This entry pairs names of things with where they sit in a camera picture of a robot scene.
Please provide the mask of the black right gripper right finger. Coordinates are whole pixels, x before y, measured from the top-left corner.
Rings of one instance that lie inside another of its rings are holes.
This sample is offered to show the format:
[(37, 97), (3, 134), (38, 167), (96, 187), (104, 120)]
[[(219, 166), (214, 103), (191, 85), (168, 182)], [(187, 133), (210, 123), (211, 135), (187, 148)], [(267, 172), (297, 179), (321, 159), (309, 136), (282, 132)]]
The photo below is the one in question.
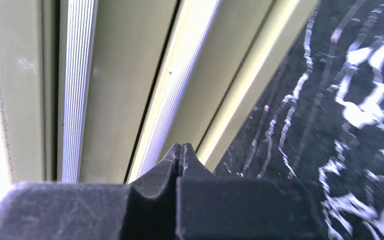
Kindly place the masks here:
[(199, 161), (192, 145), (180, 146), (178, 176), (183, 178), (212, 178), (214, 175)]

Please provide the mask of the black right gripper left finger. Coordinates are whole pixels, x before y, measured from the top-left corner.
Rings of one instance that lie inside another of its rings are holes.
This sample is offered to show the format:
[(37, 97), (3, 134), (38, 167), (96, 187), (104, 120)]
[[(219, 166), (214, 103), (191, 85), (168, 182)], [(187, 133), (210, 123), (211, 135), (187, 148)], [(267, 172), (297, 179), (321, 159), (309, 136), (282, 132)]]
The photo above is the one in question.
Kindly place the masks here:
[(159, 163), (131, 183), (134, 189), (147, 199), (162, 196), (178, 176), (180, 150), (180, 144), (173, 144)]

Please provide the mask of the green metal drawer chest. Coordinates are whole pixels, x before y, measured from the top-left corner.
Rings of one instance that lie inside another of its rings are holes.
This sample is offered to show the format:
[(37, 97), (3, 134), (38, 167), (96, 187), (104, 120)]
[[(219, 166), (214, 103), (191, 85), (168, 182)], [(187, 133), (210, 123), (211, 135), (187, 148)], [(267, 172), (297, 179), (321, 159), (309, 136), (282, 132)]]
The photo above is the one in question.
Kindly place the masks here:
[(0, 186), (213, 171), (316, 0), (0, 0)]

